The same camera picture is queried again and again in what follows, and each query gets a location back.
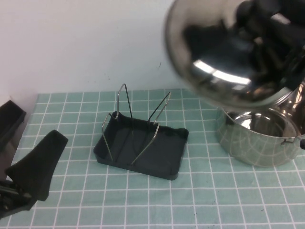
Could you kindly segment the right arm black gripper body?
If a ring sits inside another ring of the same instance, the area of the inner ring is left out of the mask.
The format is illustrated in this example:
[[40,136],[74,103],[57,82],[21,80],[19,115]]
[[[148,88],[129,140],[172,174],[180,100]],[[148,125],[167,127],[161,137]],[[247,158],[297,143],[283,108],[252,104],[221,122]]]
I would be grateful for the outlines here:
[[305,2],[245,0],[238,6],[238,27],[254,44],[253,61],[277,77],[305,75]]

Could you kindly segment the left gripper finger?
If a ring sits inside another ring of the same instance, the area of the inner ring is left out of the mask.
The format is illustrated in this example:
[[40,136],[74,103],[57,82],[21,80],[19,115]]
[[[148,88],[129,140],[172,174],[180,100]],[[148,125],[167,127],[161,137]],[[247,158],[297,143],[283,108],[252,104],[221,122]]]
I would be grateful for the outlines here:
[[6,175],[32,198],[45,201],[67,143],[68,139],[60,132],[50,131],[23,159],[7,168]]
[[6,146],[24,121],[26,112],[12,100],[0,107],[0,145]]

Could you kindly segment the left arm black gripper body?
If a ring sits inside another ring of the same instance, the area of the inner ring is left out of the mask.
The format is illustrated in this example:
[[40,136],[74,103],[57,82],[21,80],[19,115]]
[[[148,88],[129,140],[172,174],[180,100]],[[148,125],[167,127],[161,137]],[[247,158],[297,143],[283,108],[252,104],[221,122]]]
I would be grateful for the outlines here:
[[31,194],[9,180],[0,181],[0,216],[8,217],[30,210],[36,203]]

